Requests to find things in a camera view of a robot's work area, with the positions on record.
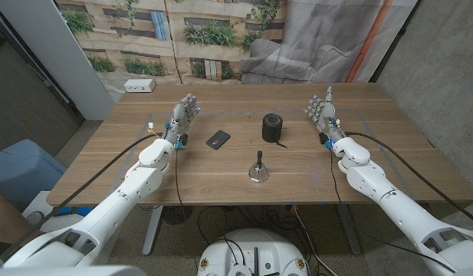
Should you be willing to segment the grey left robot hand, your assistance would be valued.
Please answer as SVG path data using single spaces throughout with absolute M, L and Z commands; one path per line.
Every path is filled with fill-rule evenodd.
M 176 149 L 186 145 L 182 138 L 188 136 L 190 124 L 200 110 L 196 96 L 187 94 L 174 106 L 163 139 L 172 143 Z

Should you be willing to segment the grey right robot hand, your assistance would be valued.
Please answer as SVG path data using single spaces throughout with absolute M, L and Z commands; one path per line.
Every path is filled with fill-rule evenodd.
M 310 100 L 310 105 L 304 109 L 304 113 L 316 124 L 320 143 L 329 150 L 335 142 L 346 136 L 340 129 L 340 120 L 336 116 L 332 99 L 333 88 L 329 86 L 324 100 L 314 95 L 314 98 Z

